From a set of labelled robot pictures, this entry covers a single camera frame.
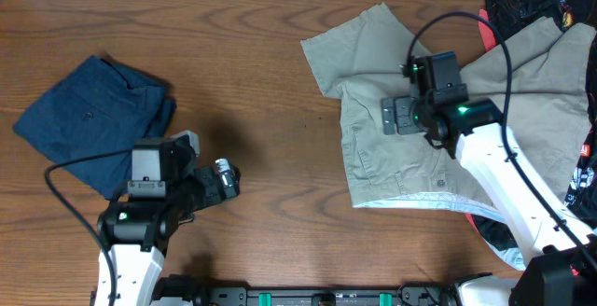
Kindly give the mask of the khaki beige shorts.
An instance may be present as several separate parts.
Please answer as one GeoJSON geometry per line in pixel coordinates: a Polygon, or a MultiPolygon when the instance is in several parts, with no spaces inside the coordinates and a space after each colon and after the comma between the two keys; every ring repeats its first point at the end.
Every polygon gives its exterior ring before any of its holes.
{"type": "Polygon", "coordinates": [[[425,54],[385,4],[304,40],[321,92],[341,102],[343,163],[354,207],[444,209],[499,220],[489,196],[447,152],[421,134],[385,135],[383,98],[406,95],[408,53],[425,54]]]}

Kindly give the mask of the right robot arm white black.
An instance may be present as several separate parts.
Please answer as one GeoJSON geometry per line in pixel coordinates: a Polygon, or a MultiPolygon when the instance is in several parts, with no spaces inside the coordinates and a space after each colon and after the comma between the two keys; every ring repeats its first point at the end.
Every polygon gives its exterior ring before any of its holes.
{"type": "Polygon", "coordinates": [[[386,134],[421,132],[446,149],[489,195],[524,260],[517,280],[494,275],[453,285],[445,305],[593,305],[596,236],[555,196],[489,99],[435,105],[413,97],[382,100],[386,134]]]}

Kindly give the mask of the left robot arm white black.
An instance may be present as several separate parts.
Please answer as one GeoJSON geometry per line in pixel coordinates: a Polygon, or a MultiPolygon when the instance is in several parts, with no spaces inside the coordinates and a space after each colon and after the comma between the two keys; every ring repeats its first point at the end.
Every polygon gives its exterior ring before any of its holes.
{"type": "Polygon", "coordinates": [[[177,162],[132,154],[129,198],[112,202],[98,219],[105,250],[99,258],[95,305],[192,305],[197,289],[174,292],[160,276],[170,239],[197,211],[240,194],[240,172],[227,159],[198,169],[194,159],[177,162]]]}

